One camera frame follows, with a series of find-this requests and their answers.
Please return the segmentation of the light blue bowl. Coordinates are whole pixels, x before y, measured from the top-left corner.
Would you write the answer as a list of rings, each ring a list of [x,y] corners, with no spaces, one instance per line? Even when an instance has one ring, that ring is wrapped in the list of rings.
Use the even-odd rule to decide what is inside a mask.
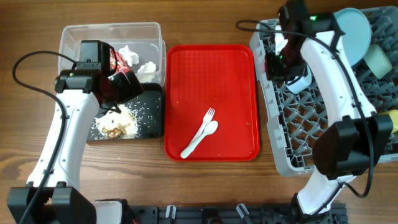
[[[306,89],[312,83],[312,71],[310,67],[306,64],[303,68],[301,75],[295,77],[293,81],[287,82],[287,88],[294,94],[301,92]]]

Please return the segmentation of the red snack wrapper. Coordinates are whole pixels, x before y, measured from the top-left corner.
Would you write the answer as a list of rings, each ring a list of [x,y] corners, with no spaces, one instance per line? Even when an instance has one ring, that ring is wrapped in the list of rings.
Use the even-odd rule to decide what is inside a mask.
[[[122,58],[121,54],[116,52],[114,49],[110,50],[110,75],[117,73],[126,74],[131,69],[127,65],[126,61]]]

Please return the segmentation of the rice and food scraps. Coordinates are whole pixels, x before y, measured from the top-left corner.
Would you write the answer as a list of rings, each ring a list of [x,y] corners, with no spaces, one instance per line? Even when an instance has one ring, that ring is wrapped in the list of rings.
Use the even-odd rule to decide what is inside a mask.
[[[159,133],[159,114],[134,103],[120,105],[121,113],[107,112],[96,117],[88,134],[89,141],[147,139]]]

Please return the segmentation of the white tissue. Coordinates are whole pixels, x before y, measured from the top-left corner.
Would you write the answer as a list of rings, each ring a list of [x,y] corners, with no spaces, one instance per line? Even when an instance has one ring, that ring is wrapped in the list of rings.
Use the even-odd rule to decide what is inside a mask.
[[[154,62],[147,62],[138,69],[136,75],[141,83],[149,83],[155,78],[157,66]]]
[[[139,63],[139,55],[130,50],[128,45],[119,49],[118,52],[130,67]]]

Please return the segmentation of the light blue plate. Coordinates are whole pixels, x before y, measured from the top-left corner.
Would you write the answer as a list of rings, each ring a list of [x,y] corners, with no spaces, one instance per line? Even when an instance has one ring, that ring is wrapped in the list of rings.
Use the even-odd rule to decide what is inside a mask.
[[[349,7],[334,13],[343,35],[343,47],[351,66],[359,63],[371,43],[371,25],[366,16],[358,9]]]

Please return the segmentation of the mint green bowl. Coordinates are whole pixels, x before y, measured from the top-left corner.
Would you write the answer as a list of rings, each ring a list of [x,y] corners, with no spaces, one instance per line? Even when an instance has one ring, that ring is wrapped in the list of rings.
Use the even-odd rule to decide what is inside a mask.
[[[378,79],[382,79],[392,70],[392,64],[387,55],[377,44],[369,46],[368,51],[363,57],[370,71]]]

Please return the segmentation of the yellow plastic cup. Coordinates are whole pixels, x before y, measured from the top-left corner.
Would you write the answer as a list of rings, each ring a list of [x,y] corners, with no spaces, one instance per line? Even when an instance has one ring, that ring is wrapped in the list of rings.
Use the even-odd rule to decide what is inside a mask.
[[[391,134],[398,132],[398,110],[389,110],[379,113],[379,115],[388,115],[392,121],[393,129]]]

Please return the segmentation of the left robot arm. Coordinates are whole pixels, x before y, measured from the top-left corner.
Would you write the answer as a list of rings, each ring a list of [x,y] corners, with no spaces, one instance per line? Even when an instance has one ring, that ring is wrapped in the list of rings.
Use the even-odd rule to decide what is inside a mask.
[[[55,79],[55,112],[40,159],[24,187],[13,187],[7,206],[16,223],[135,223],[125,199],[91,203],[79,191],[86,139],[100,110],[143,93],[133,72],[119,73],[115,49],[100,40],[81,42],[78,61]]]

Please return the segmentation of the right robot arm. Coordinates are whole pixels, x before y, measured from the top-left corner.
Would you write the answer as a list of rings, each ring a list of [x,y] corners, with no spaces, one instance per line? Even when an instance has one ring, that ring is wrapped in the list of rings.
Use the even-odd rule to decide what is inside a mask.
[[[320,90],[327,130],[312,147],[315,170],[292,199],[292,219],[315,222],[357,176],[372,179],[394,129],[393,119],[379,115],[368,101],[343,50],[343,31],[331,12],[311,14],[303,1],[287,1],[271,30],[275,48],[267,54],[267,79],[295,83],[305,70]]]

